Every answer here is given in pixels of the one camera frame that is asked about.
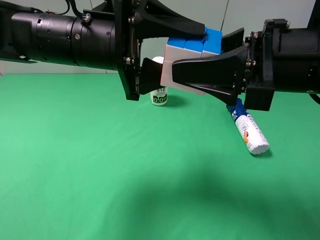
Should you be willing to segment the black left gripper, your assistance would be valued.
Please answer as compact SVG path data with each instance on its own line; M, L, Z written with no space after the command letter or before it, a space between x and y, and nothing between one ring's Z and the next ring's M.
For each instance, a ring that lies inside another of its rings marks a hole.
M203 23L174 12L158 0L105 0L83 12L93 20L114 22L115 56L111 59L116 63L125 97L131 101L162 87L162 63L144 58L140 67L143 39L201 40L205 36Z

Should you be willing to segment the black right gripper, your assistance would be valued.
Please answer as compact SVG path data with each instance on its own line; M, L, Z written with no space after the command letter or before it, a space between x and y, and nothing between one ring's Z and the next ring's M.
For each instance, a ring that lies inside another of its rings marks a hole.
M245 87L244 107L248 110L269 111L275 93L274 85L274 32L285 30L288 21L284 18L267 19L263 30L251 32L245 39L243 27L222 36L221 53L203 59L196 66L197 74L193 87L235 106L242 92L245 70L250 74Z

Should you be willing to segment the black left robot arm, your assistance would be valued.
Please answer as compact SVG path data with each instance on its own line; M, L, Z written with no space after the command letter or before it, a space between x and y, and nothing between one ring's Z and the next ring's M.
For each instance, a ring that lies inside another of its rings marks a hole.
M117 71L125 97L137 101L160 88L162 66L141 59L142 42L151 38L200 40L202 23L157 0L106 0L73 16L7 1L0 3L0 58Z

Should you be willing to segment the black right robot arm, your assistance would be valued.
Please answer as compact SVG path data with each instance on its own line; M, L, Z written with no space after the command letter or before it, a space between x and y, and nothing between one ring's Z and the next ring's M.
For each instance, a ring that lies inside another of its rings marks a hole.
M221 39L221 54L172 64L175 83L203 91L235 106L268 111L275 92L305 93L320 100L320 3L305 28L286 19L267 19L263 29L244 35L240 28Z

